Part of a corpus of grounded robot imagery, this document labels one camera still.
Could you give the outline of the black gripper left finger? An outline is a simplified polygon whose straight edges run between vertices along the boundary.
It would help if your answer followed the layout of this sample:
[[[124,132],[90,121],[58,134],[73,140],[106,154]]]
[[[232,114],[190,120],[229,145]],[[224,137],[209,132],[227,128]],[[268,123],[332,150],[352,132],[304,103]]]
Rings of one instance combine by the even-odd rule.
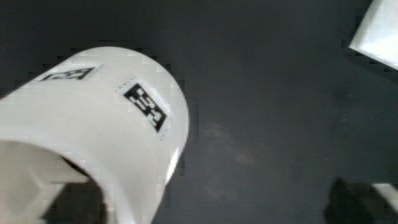
[[[69,183],[42,214],[44,224],[105,224],[103,194],[92,181]]]

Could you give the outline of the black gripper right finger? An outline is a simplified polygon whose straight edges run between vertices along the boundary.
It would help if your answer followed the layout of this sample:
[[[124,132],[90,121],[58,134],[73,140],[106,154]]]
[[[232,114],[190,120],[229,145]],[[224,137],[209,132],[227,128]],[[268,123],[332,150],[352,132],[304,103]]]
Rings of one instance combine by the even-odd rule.
[[[323,210],[327,224],[398,224],[398,184],[337,178]]]

